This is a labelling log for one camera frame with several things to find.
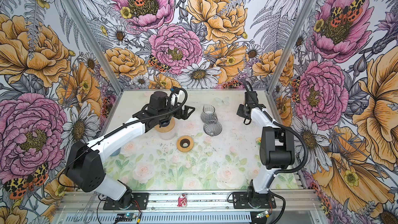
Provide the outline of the blue glass dripper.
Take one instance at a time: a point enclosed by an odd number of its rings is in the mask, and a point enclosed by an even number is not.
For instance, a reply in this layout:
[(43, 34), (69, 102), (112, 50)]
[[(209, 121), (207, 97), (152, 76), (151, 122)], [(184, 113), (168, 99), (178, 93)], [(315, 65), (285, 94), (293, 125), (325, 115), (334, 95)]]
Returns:
[(167, 125), (167, 126), (165, 126), (165, 127), (166, 127), (166, 128), (170, 128), (170, 129), (173, 129), (173, 128), (175, 127), (175, 124), (176, 124), (176, 122), (175, 122), (175, 118), (174, 118), (174, 117), (172, 117), (172, 118), (170, 119), (170, 121), (169, 121), (168, 125)]

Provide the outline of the wooden dripper ring stand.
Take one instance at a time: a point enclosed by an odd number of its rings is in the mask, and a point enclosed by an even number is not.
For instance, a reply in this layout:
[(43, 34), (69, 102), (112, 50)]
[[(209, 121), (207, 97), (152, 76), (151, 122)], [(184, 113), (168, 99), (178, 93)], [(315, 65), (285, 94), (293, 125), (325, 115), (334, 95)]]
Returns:
[(159, 125), (155, 126), (155, 130), (158, 131), (158, 132), (161, 132), (162, 130), (165, 130), (166, 132), (171, 130), (170, 128), (166, 128), (165, 126), (167, 126), (166, 122), (163, 122), (163, 126), (161, 126), (159, 124)]

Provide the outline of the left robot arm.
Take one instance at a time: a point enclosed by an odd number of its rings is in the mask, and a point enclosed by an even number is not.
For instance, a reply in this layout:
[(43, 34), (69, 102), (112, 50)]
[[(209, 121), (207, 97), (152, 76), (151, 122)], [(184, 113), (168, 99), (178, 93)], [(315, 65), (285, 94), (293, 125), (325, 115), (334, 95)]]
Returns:
[(147, 104), (108, 134), (88, 143), (76, 142), (69, 152), (65, 174), (82, 191), (97, 192), (113, 200), (116, 207), (127, 209), (133, 204), (132, 190), (108, 176), (103, 162), (122, 146), (152, 128), (165, 125), (171, 118), (187, 120), (194, 111), (195, 108), (181, 104), (162, 110), (150, 110)]

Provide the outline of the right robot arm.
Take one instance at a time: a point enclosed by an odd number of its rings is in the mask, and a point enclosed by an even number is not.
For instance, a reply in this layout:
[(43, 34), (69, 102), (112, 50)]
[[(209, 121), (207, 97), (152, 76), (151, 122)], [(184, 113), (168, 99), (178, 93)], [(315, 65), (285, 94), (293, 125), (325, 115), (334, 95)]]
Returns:
[(262, 166), (246, 193), (232, 193), (234, 208), (274, 208), (270, 189), (276, 172), (286, 170), (295, 161), (293, 133), (282, 128), (265, 106), (259, 104), (255, 91), (245, 92), (244, 104), (239, 106), (237, 115), (262, 128), (259, 151)]

